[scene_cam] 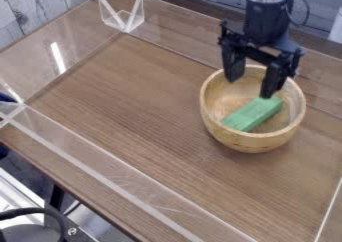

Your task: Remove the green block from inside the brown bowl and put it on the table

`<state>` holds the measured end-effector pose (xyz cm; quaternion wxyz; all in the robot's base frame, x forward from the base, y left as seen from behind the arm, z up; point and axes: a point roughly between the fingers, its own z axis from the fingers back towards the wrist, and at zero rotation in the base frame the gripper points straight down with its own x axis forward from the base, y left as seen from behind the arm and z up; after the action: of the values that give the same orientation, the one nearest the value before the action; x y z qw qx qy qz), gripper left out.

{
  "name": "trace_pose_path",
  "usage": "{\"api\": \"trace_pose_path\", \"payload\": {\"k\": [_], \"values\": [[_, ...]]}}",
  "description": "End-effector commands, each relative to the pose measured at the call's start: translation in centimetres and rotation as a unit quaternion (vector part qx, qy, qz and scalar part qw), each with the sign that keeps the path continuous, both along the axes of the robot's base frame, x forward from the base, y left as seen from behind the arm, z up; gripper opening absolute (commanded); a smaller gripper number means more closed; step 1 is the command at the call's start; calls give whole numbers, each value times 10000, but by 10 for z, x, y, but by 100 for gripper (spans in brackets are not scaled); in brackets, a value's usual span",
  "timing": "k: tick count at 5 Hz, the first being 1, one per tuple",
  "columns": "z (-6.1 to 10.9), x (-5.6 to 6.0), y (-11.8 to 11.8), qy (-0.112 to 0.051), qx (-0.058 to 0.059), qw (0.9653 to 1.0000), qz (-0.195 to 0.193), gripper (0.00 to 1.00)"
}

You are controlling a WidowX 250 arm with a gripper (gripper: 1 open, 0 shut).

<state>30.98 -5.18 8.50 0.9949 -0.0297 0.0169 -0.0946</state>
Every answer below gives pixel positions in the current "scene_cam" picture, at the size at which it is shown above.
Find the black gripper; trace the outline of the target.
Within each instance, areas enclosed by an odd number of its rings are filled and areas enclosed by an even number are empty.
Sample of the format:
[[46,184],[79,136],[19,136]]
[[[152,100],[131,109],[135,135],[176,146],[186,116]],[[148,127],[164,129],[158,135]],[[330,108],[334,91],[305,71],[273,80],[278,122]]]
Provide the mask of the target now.
[[270,60],[262,47],[271,47],[282,53],[267,64],[259,96],[269,99],[279,91],[289,77],[294,78],[299,66],[299,45],[289,39],[290,24],[303,25],[306,21],[293,19],[294,0],[246,0],[243,30],[229,27],[221,22],[218,44],[222,49],[225,76],[235,82],[245,75],[246,59],[259,63]]

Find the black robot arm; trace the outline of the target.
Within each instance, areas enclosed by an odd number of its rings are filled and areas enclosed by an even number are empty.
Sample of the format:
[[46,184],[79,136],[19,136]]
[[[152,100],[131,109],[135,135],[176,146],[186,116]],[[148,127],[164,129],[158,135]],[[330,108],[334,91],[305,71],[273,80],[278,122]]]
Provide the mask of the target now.
[[294,23],[294,0],[246,0],[243,32],[221,22],[218,44],[222,49],[225,76],[235,82],[245,75],[246,59],[266,66],[259,96],[270,98],[285,85],[289,77],[297,75],[302,46],[291,40],[290,24]]

